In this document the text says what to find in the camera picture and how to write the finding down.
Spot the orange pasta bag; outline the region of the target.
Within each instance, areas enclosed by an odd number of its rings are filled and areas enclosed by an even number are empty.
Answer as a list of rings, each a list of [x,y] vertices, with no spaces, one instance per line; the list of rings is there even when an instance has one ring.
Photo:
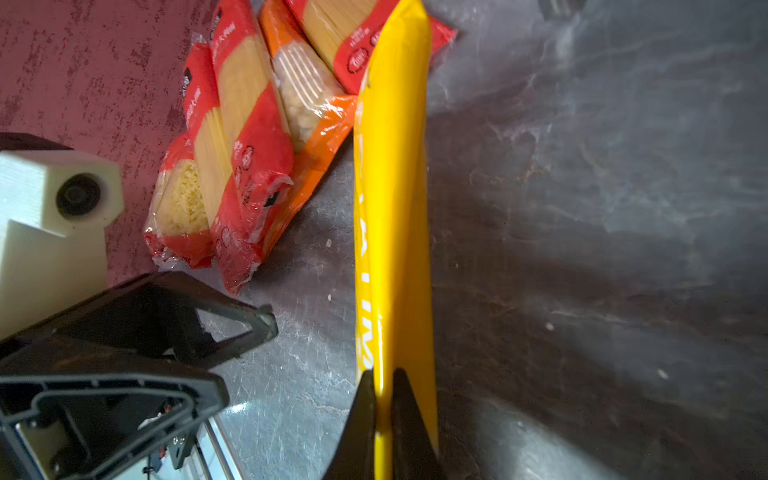
[[[284,2],[264,2],[259,20],[294,147],[293,184],[281,198],[263,240],[263,251],[269,254],[351,132],[357,97],[344,92]]]

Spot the small red macaroni bag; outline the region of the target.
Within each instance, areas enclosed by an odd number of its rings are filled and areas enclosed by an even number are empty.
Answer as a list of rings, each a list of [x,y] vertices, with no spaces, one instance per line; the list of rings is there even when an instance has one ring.
[[[176,138],[163,157],[144,239],[153,261],[164,268],[212,266],[213,241],[193,145],[186,134]]]

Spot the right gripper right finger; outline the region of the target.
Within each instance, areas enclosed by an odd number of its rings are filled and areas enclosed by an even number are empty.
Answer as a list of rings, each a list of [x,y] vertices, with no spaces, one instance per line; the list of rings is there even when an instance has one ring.
[[[395,370],[393,382],[393,478],[445,480],[445,472],[430,442],[407,372],[402,368]]]

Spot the red spaghetti bag front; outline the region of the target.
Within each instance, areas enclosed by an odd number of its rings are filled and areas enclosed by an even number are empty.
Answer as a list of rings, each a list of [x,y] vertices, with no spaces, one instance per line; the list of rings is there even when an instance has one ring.
[[[236,255],[234,233],[240,223],[234,189],[231,145],[225,133],[210,47],[192,45],[184,69],[184,113],[193,144],[205,213],[221,268]]]

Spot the red spaghetti bag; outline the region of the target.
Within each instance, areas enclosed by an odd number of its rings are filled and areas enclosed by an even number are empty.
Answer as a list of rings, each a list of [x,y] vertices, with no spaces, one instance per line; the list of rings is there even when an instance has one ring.
[[[232,166],[214,237],[224,286],[238,294],[265,258],[265,236],[285,190],[292,185],[294,152],[268,48],[251,3],[219,2],[211,33]]]
[[[240,223],[234,189],[231,145],[225,133],[210,47],[192,45],[184,69],[184,113],[193,144],[205,213],[221,268],[236,255],[234,233]]]
[[[353,94],[380,83],[423,89],[430,57],[457,31],[425,13],[405,13],[396,1],[288,1],[311,45]]]

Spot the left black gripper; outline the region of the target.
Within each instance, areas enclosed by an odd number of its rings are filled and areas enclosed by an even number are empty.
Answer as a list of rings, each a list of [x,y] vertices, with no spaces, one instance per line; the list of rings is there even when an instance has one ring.
[[[216,340],[202,313],[246,330]],[[183,468],[202,423],[229,403],[224,380],[169,360],[10,357],[54,335],[211,369],[278,335],[254,307],[181,272],[144,274],[1,342],[1,476],[114,479],[135,464]]]

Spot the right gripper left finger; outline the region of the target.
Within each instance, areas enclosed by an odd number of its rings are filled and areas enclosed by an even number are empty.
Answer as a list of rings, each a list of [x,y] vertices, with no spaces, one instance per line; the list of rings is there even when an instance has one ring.
[[[358,383],[349,416],[324,480],[372,480],[376,431],[374,373],[366,370]]]

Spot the red spaghetti bag rear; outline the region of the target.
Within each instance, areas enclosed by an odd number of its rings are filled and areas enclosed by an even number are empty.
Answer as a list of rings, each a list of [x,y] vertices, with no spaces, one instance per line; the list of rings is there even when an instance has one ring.
[[[353,94],[380,83],[423,89],[430,57],[457,31],[425,13],[405,13],[396,1],[288,1],[311,45]]]

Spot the red spaghetti bag middle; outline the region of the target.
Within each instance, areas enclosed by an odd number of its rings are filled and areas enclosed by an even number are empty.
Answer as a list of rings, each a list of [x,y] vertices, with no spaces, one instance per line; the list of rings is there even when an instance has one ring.
[[[251,3],[219,2],[211,33],[232,166],[214,237],[224,286],[238,294],[265,258],[265,236],[285,190],[292,185],[294,152],[268,48]]]

